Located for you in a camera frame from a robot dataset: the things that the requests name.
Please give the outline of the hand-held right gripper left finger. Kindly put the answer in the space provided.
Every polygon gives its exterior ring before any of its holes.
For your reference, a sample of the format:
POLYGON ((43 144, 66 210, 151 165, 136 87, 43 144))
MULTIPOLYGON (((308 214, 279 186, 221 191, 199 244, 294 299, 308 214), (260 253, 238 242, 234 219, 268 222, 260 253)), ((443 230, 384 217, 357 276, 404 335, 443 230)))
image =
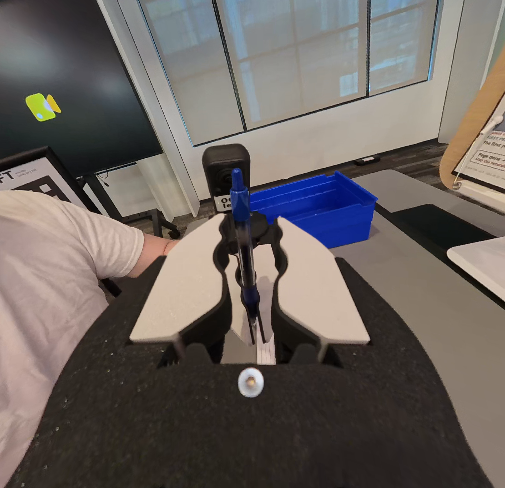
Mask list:
POLYGON ((217 214, 167 254, 129 339, 211 347, 231 327, 228 219, 217 214))

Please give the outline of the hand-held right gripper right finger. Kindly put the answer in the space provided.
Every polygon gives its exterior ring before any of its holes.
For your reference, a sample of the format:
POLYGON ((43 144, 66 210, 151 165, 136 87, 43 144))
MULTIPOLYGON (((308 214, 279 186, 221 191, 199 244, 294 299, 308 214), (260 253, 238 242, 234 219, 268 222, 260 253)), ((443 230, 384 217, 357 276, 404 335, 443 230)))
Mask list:
POLYGON ((365 346, 371 341, 335 257, 318 239, 284 217, 273 224, 272 250, 278 271, 271 326, 276 351, 308 344, 365 346))

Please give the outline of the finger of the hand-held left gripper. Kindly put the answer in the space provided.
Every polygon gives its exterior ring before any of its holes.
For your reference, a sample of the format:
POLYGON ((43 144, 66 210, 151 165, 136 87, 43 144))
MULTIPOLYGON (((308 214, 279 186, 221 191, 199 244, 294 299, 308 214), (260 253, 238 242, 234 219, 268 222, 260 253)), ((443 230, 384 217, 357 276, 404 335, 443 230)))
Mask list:
POLYGON ((231 329, 245 344, 254 344, 255 334, 251 334, 247 311, 241 298, 242 288, 239 271, 238 257, 229 255, 226 278, 232 304, 231 329))
POLYGON ((255 249, 256 287, 260 297, 259 310, 265 341, 270 342, 273 329, 271 308, 277 268, 272 249, 255 249))

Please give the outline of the blue retractable pen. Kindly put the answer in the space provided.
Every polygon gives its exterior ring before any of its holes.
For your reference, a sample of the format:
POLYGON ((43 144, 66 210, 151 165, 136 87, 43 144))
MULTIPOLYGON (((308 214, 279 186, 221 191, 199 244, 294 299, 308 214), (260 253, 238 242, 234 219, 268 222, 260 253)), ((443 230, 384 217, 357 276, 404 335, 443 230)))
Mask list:
POLYGON ((240 168, 234 168, 232 170, 231 179, 230 201, 238 250, 241 300, 247 314, 251 340, 252 343, 254 343, 254 327, 260 316, 260 297, 256 287, 256 271, 253 256, 254 248, 250 223, 251 214, 249 210, 249 191, 245 186, 243 173, 240 168))

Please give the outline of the white lined notepad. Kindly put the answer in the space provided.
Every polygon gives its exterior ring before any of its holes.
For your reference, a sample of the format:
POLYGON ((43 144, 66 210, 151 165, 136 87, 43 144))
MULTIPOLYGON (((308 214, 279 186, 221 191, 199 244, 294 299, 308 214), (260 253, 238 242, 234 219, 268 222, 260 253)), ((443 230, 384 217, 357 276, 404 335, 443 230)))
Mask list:
POLYGON ((261 336, 256 339, 256 364, 276 365, 275 338, 273 334, 267 343, 262 342, 261 336))

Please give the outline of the blue plastic bin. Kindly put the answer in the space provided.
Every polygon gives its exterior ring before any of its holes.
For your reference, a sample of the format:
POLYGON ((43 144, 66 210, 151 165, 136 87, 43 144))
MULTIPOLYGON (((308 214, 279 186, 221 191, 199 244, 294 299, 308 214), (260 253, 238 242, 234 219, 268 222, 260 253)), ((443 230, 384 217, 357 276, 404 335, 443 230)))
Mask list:
POLYGON ((273 224, 278 217, 328 249, 369 239, 377 197, 336 171, 250 195, 250 208, 273 224))

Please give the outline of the black metal monitor stand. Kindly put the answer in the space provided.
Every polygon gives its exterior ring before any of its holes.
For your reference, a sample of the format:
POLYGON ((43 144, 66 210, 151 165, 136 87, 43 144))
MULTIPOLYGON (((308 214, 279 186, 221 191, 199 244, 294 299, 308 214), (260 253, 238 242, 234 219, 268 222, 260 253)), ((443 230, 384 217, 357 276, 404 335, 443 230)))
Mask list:
POLYGON ((106 193, 97 175, 88 174, 79 177, 77 178, 77 182, 81 188, 84 188, 85 184, 90 187, 91 191, 97 197, 98 202, 112 219, 120 221, 126 225, 132 225, 133 223, 141 220, 150 220, 152 222, 153 232, 156 237, 163 237, 162 228, 165 227, 169 231, 169 236, 171 239, 180 239, 181 233, 178 228, 172 222, 168 221, 159 209, 150 209, 128 216, 122 216, 109 195, 106 193))

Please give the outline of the person's light shirt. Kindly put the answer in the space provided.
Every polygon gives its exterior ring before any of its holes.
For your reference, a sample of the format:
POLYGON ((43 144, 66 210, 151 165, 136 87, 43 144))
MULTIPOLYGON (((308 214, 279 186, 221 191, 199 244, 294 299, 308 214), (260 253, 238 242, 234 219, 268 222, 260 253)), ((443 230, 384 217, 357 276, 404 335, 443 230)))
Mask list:
POLYGON ((1 192, 1 487, 22 461, 61 371, 128 276, 140 230, 47 194, 1 192))

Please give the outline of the glass window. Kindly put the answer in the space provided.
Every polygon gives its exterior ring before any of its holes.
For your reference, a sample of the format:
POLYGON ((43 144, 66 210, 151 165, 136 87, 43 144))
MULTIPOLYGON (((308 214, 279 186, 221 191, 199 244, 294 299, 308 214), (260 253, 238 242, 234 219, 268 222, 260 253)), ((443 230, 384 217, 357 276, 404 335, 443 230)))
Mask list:
POLYGON ((439 0, 137 0, 193 146, 431 76, 439 0))

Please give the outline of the white paper with black squares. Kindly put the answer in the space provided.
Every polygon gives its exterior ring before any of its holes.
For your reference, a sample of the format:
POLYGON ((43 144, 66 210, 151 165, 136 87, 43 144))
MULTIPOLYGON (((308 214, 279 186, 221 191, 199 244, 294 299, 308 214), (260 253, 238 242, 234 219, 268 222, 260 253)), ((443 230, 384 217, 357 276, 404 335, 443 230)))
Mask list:
POLYGON ((100 210, 49 146, 1 159, 1 191, 43 193, 91 212, 100 210))

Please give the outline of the dark computer monitor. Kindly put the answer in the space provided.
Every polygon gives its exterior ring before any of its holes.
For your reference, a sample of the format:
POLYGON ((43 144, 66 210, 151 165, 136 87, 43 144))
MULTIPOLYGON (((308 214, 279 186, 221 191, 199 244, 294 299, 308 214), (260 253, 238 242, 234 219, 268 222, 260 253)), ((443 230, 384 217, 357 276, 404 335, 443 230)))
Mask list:
POLYGON ((1 0, 1 158, 46 146, 75 176, 162 153, 97 0, 1 0))

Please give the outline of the instruction sheet on wooden stand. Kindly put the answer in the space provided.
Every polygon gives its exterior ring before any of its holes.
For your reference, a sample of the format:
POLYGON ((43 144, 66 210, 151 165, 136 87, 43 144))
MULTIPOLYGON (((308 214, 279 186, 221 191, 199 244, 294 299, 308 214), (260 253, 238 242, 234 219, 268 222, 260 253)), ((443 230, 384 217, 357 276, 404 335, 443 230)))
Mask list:
POLYGON ((452 190, 456 178, 452 174, 454 168, 491 118, 503 95, 504 63, 498 59, 441 159, 439 176, 446 188, 452 190))

